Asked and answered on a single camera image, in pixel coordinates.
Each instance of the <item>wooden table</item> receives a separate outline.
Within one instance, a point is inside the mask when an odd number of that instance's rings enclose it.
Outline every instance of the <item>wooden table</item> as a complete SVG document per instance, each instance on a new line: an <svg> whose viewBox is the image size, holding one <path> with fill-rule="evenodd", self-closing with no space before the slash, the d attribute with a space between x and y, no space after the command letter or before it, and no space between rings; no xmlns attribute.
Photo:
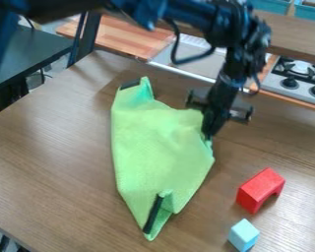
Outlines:
<svg viewBox="0 0 315 252"><path fill-rule="evenodd" d="M262 11L256 11L256 14L272 29L270 53L315 64L315 22ZM169 25L162 22L158 26L170 29ZM203 36L201 32L188 26L180 26L180 29L184 33Z"/></svg>
<svg viewBox="0 0 315 252"><path fill-rule="evenodd" d="M261 231L252 251L315 252L315 111L261 94L249 126L216 137L217 161L186 208L144 238L116 190L109 121L116 88L143 75L176 108L206 85L99 52L0 113L0 229L40 252L234 251L228 231L248 218ZM266 166L286 186L250 216L237 187Z"/></svg>
<svg viewBox="0 0 315 252"><path fill-rule="evenodd" d="M57 33L73 38L78 20L73 20L57 29ZM122 56L134 57L147 62L172 43L174 33L165 29L145 31L138 26L103 15L95 39L95 46Z"/></svg>

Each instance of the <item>red arch block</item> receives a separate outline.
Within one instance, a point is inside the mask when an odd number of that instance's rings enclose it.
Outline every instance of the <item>red arch block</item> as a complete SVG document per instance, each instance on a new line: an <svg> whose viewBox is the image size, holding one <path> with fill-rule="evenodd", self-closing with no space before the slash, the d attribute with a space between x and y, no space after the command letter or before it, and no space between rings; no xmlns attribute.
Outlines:
<svg viewBox="0 0 315 252"><path fill-rule="evenodd" d="M284 183L280 175L271 168L265 168L239 187L236 202L255 214L271 195L281 194Z"/></svg>

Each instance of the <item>stove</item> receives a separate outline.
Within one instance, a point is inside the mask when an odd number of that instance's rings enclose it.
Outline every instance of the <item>stove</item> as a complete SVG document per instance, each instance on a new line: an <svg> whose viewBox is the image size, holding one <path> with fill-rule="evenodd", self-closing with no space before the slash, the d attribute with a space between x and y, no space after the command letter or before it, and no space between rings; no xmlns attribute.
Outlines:
<svg viewBox="0 0 315 252"><path fill-rule="evenodd" d="M262 89L315 104L315 65L279 57Z"/></svg>

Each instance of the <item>cable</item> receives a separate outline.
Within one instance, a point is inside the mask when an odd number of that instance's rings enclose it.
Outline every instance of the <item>cable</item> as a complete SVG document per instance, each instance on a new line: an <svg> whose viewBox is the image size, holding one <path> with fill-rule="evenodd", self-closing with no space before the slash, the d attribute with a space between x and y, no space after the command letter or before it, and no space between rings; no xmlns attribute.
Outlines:
<svg viewBox="0 0 315 252"><path fill-rule="evenodd" d="M31 26L31 28L34 30L34 25L32 24L32 21L30 20L30 19L28 19L27 17L25 17L25 16L23 16L26 20L27 20L27 22L28 22L28 24Z"/></svg>
<svg viewBox="0 0 315 252"><path fill-rule="evenodd" d="M199 59L208 57L208 56L210 56L211 54L213 54L215 52L216 48L215 47L211 47L209 50L205 51L202 54L195 55L195 56L190 56L190 57L183 58L183 59L176 59L177 49L178 49L179 42L180 42L180 30L179 30L177 24L173 20L165 19L165 21L173 28L174 33L176 35L176 41L175 41L174 46L172 47L171 56L170 56L171 57L171 62L173 64L181 65L181 64L190 63L190 62L193 62L195 60L199 60Z"/></svg>

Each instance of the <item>green towel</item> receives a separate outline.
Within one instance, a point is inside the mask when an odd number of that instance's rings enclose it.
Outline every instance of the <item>green towel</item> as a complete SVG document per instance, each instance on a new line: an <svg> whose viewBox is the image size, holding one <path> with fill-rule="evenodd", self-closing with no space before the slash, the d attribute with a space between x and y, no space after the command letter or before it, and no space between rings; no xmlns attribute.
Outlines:
<svg viewBox="0 0 315 252"><path fill-rule="evenodd" d="M203 115L154 99L148 78L117 91L111 108L117 188L146 238L179 213L213 165Z"/></svg>

